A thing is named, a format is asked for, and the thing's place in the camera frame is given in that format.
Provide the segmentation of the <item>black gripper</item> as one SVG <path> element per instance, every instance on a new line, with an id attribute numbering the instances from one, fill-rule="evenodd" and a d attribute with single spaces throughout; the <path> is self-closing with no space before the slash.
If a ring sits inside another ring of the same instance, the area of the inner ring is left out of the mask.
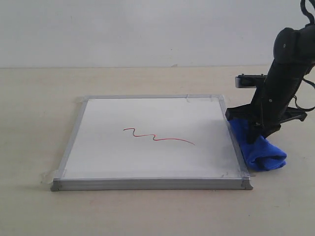
<path id="1" fill-rule="evenodd" d="M 247 132 L 247 143 L 253 144 L 260 136 L 267 138 L 280 130 L 280 123 L 285 121 L 288 111 L 304 114 L 310 112 L 311 108 L 290 108 L 288 105 L 294 98 L 304 80 L 305 75 L 312 69 L 312 62 L 294 61 L 280 63 L 274 60 L 266 74 L 263 84 L 256 88 L 254 96 L 249 104 L 228 108 L 226 110 L 227 120 L 239 118 L 249 123 Z"/>

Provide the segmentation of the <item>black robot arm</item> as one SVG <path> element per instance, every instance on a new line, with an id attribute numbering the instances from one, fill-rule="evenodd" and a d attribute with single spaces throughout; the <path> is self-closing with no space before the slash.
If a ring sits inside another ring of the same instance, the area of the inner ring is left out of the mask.
<path id="1" fill-rule="evenodd" d="M 289 107 L 292 99 L 315 65 L 315 26 L 300 30 L 285 28 L 277 35 L 273 48 L 274 60 L 266 75 L 241 74 L 235 78 L 237 88 L 255 88 L 249 104 L 228 108 L 226 118 L 240 118 L 248 126 L 247 143 L 258 137 L 267 138 L 279 131 L 281 124 L 303 121 L 314 108 Z"/>

